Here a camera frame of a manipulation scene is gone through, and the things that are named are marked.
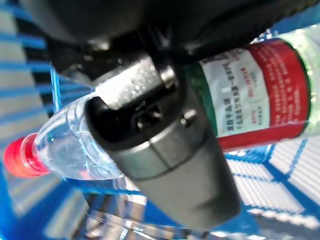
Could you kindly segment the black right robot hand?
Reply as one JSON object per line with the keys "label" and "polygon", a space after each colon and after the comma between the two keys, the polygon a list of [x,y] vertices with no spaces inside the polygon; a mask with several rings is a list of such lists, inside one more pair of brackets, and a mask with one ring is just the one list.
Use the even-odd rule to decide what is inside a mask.
{"label": "black right robot hand", "polygon": [[241,200],[224,152],[315,133],[303,30],[315,0],[23,0],[54,68],[86,81],[90,140],[165,214],[207,231]]}

